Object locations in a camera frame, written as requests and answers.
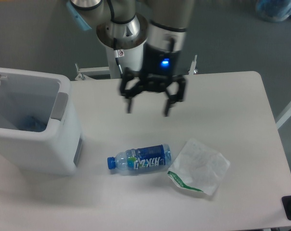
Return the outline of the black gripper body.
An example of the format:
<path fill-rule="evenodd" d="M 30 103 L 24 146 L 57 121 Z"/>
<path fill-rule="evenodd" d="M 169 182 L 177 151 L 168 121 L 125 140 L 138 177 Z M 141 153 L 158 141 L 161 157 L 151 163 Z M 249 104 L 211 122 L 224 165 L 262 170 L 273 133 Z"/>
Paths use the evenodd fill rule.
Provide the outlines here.
<path fill-rule="evenodd" d="M 161 51 L 145 44 L 139 81 L 144 91 L 164 92 L 172 83 L 178 84 L 178 93 L 183 92 L 183 76 L 175 75 L 180 51 Z"/>

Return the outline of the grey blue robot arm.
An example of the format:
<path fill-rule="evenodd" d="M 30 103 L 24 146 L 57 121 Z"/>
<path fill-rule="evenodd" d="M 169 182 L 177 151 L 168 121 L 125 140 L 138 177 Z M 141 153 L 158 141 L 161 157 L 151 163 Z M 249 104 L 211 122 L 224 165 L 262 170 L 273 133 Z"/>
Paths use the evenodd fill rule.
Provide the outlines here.
<path fill-rule="evenodd" d="M 134 0 L 70 0 L 75 15 L 96 30 L 109 53 L 110 75 L 120 78 L 119 92 L 131 110 L 133 98 L 147 91 L 165 93 L 164 115 L 184 100 L 186 79 L 176 74 L 194 7 L 192 0 L 146 0 L 149 20 Z"/>

